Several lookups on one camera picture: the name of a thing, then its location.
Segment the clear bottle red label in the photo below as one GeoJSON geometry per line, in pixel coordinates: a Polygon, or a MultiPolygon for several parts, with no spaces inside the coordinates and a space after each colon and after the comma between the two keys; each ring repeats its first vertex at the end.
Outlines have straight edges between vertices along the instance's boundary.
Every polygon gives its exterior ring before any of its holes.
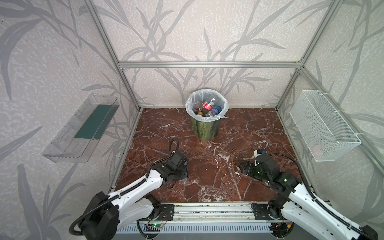
{"type": "Polygon", "coordinates": [[[217,96],[211,95],[199,108],[199,115],[203,116],[213,109],[218,100],[217,96]]]}

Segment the clear bottle pale blue label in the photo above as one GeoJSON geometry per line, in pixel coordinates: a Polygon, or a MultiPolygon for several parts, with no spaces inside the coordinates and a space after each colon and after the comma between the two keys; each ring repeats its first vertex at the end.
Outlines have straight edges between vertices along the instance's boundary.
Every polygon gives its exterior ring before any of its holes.
{"type": "Polygon", "coordinates": [[[221,106],[214,106],[210,111],[206,113],[206,117],[213,117],[218,115],[221,112],[221,106]]]}

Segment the clear bottle no label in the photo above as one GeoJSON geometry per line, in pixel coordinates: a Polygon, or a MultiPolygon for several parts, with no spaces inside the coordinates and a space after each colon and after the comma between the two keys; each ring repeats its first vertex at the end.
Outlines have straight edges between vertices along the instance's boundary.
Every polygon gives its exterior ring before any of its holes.
{"type": "Polygon", "coordinates": [[[193,105],[193,111],[195,114],[198,114],[200,112],[200,108],[202,106],[203,102],[202,101],[195,101],[193,105]]]}

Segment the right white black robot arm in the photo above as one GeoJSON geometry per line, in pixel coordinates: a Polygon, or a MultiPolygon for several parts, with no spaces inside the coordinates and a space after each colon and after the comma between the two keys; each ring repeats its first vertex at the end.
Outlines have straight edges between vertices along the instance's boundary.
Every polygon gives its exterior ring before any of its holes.
{"type": "Polygon", "coordinates": [[[239,164],[245,176],[265,183],[277,192],[267,205],[252,203],[255,218],[281,220],[270,226],[276,239],[284,239],[292,225],[298,225],[319,240],[377,240],[378,233],[370,226],[360,226],[333,209],[311,191],[305,176],[297,178],[281,171],[275,154],[257,150],[255,160],[239,164]]]}

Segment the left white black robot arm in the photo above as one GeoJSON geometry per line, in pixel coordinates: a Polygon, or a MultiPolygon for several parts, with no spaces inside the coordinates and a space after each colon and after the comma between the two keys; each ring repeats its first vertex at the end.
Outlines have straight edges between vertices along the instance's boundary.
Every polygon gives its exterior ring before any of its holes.
{"type": "Polygon", "coordinates": [[[175,152],[162,161],[153,163],[147,173],[126,187],[115,192],[96,194],[84,213],[69,227],[74,236],[88,240],[110,240],[116,232],[140,220],[168,220],[161,210],[161,202],[151,192],[168,182],[186,179],[188,159],[175,152]]]}

